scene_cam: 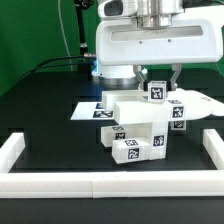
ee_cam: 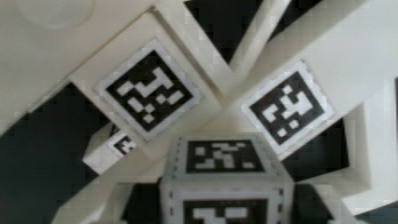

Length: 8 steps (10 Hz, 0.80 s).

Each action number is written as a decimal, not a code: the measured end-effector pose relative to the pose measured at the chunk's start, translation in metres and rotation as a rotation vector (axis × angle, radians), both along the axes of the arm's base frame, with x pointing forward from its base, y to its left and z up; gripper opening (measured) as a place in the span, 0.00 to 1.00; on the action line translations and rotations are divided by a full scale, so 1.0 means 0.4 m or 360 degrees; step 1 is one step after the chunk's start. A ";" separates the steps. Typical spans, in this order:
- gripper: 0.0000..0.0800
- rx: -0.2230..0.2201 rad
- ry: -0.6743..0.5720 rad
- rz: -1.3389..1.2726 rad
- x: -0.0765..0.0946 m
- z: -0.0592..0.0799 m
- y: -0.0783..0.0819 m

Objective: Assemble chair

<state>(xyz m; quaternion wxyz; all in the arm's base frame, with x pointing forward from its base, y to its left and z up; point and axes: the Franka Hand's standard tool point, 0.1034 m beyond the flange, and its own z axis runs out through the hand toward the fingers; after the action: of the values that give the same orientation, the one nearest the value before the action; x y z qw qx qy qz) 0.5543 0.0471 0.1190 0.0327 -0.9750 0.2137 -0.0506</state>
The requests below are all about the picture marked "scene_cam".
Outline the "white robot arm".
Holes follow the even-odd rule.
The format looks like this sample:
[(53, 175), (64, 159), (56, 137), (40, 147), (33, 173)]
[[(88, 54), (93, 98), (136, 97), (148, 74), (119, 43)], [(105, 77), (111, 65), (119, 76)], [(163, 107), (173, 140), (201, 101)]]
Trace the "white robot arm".
[(224, 2), (219, 0), (102, 0), (98, 15), (98, 63), (131, 66), (142, 83), (143, 65), (170, 64), (174, 90), (184, 64), (223, 57)]

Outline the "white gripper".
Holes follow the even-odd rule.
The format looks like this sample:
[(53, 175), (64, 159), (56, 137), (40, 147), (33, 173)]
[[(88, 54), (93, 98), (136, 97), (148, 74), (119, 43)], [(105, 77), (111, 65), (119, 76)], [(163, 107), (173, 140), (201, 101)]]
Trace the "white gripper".
[(135, 18), (106, 20), (96, 32), (96, 55), (103, 65), (134, 65), (144, 89), (142, 65), (173, 64), (168, 90), (175, 91), (182, 64), (217, 62), (223, 56), (224, 6), (188, 8), (167, 28), (141, 29)]

